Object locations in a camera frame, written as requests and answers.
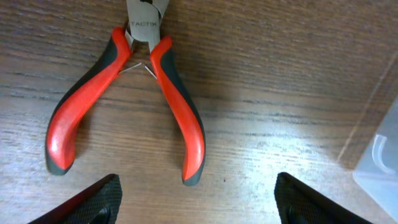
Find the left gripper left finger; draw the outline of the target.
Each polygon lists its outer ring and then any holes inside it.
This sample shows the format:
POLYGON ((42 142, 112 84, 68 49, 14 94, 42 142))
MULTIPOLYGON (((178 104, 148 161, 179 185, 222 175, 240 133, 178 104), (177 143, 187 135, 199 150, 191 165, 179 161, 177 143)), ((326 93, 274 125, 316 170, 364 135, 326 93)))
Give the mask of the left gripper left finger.
POLYGON ((115 224, 122 196, 119 176, 109 174, 31 224, 115 224))

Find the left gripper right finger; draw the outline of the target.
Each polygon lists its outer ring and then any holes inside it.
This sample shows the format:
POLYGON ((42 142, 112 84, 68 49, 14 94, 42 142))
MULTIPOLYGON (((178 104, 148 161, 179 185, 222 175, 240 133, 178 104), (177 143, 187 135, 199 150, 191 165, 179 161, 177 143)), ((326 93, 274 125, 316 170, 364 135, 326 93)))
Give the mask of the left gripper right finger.
POLYGON ((282 224, 371 224, 287 172, 277 175, 274 197, 282 224))

